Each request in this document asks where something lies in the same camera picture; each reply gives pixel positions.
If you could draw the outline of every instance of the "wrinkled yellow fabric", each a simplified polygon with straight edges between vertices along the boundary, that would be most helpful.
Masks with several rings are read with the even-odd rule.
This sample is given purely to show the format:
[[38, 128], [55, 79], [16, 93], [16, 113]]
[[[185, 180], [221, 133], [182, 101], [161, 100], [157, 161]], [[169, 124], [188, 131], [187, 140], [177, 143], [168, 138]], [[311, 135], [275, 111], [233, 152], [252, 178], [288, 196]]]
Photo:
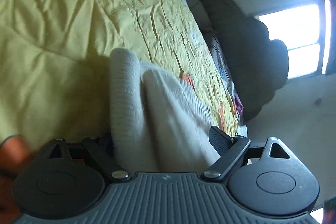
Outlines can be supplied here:
[[109, 128], [108, 56], [125, 47], [177, 77], [190, 73], [213, 123], [237, 120], [184, 0], [0, 0], [0, 142], [32, 149]]

